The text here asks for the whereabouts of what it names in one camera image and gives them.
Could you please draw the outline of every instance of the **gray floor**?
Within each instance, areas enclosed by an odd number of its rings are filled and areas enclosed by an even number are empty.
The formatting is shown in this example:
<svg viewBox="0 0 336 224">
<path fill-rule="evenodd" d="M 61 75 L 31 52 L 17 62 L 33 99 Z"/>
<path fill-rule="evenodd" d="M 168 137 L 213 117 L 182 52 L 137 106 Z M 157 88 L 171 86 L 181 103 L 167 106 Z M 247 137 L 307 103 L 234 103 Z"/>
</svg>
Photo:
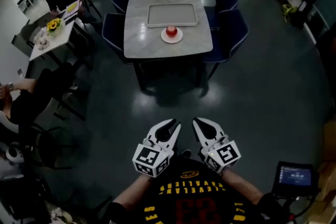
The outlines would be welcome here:
<svg viewBox="0 0 336 224">
<path fill-rule="evenodd" d="M 103 15 L 115 12 L 110 0 L 93 1 Z M 264 192 L 272 188 L 279 161 L 319 164 L 322 127 L 333 104 L 317 50 L 303 30 L 285 23 L 276 0 L 240 0 L 238 7 L 249 36 L 200 88 L 190 68 L 183 76 L 168 72 L 151 82 L 150 92 L 141 92 L 133 67 L 88 27 L 97 40 L 89 59 L 94 69 L 81 68 L 77 82 L 89 95 L 70 98 L 86 121 L 72 115 L 53 121 L 65 127 L 55 134 L 59 143 L 79 144 L 65 153 L 73 169 L 36 169 L 57 199 L 76 190 L 74 202 L 93 207 L 118 195 L 138 176 L 131 161 L 137 144 L 151 126 L 169 118 L 183 124 L 178 150 L 191 149 L 195 159 L 199 145 L 192 118 L 218 122 L 242 154 L 234 170 Z M 48 65 L 49 59 L 38 59 L 33 73 Z"/>
</svg>

